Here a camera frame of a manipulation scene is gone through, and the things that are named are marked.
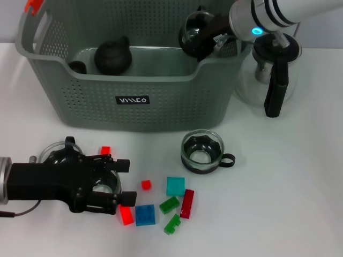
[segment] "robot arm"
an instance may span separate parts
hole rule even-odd
[[[238,0],[229,13],[234,35],[253,41],[316,14],[343,6],[343,0]]]

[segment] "cyan cube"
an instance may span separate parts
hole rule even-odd
[[[136,226],[155,225],[154,205],[136,206]]]
[[[167,196],[184,196],[185,189],[183,177],[167,177]]]

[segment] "white table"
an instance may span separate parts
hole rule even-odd
[[[343,50],[305,49],[298,87],[277,119],[232,98],[213,130],[236,155],[236,166],[208,176],[187,172],[180,160],[185,132],[126,133],[68,127],[57,117],[28,61],[0,44],[0,156],[27,162],[50,143],[72,135],[88,154],[110,145],[129,158],[121,175],[137,204],[155,204],[155,226],[123,226],[120,215],[73,214],[45,201],[30,214],[0,218],[1,256],[232,256],[343,255]],[[195,190],[189,220],[163,232],[166,177],[185,176]],[[143,192],[140,181],[151,179]],[[12,201],[20,212],[35,202]]]

